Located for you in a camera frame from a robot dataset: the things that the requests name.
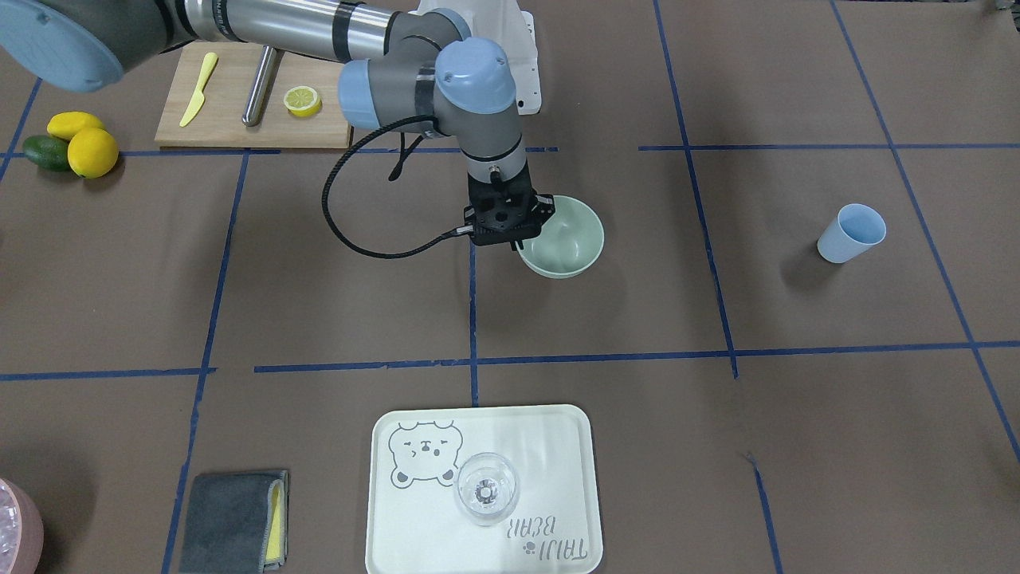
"avocado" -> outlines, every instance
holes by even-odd
[[[24,156],[50,171],[69,171],[67,142],[53,136],[32,136],[21,145]]]

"lemon slice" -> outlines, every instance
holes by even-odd
[[[322,99],[314,88],[297,86],[287,91],[284,105],[298,117],[307,117],[322,109]]]

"green bowl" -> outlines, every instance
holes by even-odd
[[[580,273],[599,258],[606,242],[602,220],[591,207],[573,197],[553,196],[556,213],[542,225],[542,233],[525,239],[520,258],[534,272],[550,278]]]

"metal rod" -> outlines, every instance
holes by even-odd
[[[283,56],[283,50],[277,50],[272,46],[262,46],[262,58],[258,62],[258,69],[255,70],[252,90],[248,94],[248,105],[245,107],[244,115],[241,116],[241,121],[245,125],[251,127],[262,121],[266,96],[276,79],[276,70],[279,68],[279,60]]]

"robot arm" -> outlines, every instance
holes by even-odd
[[[553,213],[531,188],[507,56],[439,8],[416,15],[337,0],[0,0],[0,45],[43,80],[72,91],[118,81],[193,39],[250,42],[347,62],[345,115],[374,129],[454,136],[468,171],[465,225],[477,245],[537,237]]]

